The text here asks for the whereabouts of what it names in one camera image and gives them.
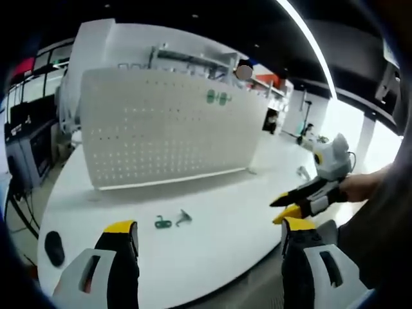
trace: white table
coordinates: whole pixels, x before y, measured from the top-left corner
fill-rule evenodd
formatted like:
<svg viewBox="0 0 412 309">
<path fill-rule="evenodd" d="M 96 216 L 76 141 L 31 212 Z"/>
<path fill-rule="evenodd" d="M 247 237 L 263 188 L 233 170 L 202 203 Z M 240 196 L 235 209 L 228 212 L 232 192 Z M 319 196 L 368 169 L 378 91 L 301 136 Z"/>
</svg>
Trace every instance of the white table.
<svg viewBox="0 0 412 309">
<path fill-rule="evenodd" d="M 296 174 L 311 154 L 279 136 L 262 132 L 252 171 L 151 187 L 96 191 L 82 146 L 61 172 L 50 195 L 37 251 L 42 290 L 52 295 L 63 269 L 103 230 L 122 220 L 138 222 L 141 309 L 169 308 L 193 301 L 246 272 L 280 241 L 272 224 L 282 209 L 269 207 L 278 194 L 303 183 Z M 158 230 L 157 215 L 176 222 L 180 209 L 189 224 Z M 44 251 L 45 235 L 56 230 L 66 260 L 55 268 Z"/>
</svg>

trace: white robot part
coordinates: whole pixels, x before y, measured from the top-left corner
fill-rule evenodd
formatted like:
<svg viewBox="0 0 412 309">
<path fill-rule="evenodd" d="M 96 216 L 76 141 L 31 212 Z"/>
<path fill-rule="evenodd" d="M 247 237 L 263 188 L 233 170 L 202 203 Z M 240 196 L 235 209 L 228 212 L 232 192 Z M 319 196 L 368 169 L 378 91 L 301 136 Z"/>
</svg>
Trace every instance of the white robot part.
<svg viewBox="0 0 412 309">
<path fill-rule="evenodd" d="M 317 144 L 314 158 L 318 176 L 332 182 L 350 173 L 352 168 L 348 150 L 348 142 L 340 133 L 331 143 Z"/>
</svg>

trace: ceiling light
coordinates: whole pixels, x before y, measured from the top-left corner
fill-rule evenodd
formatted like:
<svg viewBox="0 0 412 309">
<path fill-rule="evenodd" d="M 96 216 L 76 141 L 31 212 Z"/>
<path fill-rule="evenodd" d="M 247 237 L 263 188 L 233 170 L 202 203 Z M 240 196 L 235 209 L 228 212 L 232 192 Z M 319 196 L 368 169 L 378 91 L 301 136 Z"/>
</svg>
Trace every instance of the ceiling light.
<svg viewBox="0 0 412 309">
<path fill-rule="evenodd" d="M 326 77 L 326 80 L 329 85 L 330 94 L 332 98 L 337 100 L 337 94 L 335 85 L 333 84 L 332 75 L 330 74 L 329 67 L 326 63 L 326 60 L 322 54 L 321 48 L 319 47 L 318 43 L 315 40 L 314 35 L 309 30 L 308 26 L 304 23 L 302 17 L 296 12 L 295 8 L 287 1 L 287 0 L 276 0 L 282 8 L 289 14 L 289 16 L 295 21 L 298 27 L 303 32 L 304 36 L 308 40 L 310 46 L 314 50 L 317 59 L 319 60 L 323 73 Z"/>
</svg>

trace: robotic hand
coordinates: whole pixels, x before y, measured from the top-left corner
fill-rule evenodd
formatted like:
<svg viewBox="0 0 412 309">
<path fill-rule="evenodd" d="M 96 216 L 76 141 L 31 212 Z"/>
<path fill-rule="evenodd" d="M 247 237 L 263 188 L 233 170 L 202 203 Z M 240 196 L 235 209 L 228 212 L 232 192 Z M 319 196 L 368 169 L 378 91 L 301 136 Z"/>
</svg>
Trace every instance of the robotic hand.
<svg viewBox="0 0 412 309">
<path fill-rule="evenodd" d="M 311 221 L 284 218 L 281 250 L 285 309 L 363 308 L 373 293 L 359 279 L 357 265 L 326 244 Z"/>
<path fill-rule="evenodd" d="M 114 223 L 64 269 L 53 300 L 63 309 L 138 309 L 137 259 L 137 222 Z"/>
<path fill-rule="evenodd" d="M 339 184 L 352 170 L 349 146 L 342 134 L 333 142 L 317 144 L 314 159 L 317 176 L 310 182 L 280 195 L 271 207 L 284 207 L 290 204 L 278 217 L 275 224 L 281 224 L 285 217 L 306 218 L 326 210 L 335 202 L 348 200 L 347 195 L 339 190 Z"/>
</svg>

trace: small metal part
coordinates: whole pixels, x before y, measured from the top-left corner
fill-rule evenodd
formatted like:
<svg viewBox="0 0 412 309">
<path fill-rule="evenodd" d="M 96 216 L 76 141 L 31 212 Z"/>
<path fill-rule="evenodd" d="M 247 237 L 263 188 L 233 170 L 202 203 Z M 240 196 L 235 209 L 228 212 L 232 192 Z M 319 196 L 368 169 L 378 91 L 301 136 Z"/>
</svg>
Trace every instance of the small metal part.
<svg viewBox="0 0 412 309">
<path fill-rule="evenodd" d="M 310 181 L 309 173 L 308 173 L 308 171 L 306 170 L 306 168 L 304 168 L 303 166 L 298 167 L 296 173 L 297 173 L 300 177 L 304 178 L 307 182 Z"/>
<path fill-rule="evenodd" d="M 163 216 L 157 216 L 157 218 L 159 218 L 159 221 L 154 223 L 154 226 L 157 229 L 168 229 L 169 227 L 172 227 L 172 221 L 163 220 Z"/>
<path fill-rule="evenodd" d="M 249 167 L 246 169 L 246 171 L 251 174 L 251 175 L 257 175 L 257 172 L 255 172 L 254 170 L 250 169 Z"/>
<path fill-rule="evenodd" d="M 192 221 L 192 217 L 190 217 L 187 212 L 185 212 L 183 209 L 180 209 L 180 211 L 182 213 L 181 213 L 181 218 L 176 222 L 177 227 L 179 227 L 179 224 L 181 222 L 185 222 L 185 221 L 191 222 Z"/>
</svg>

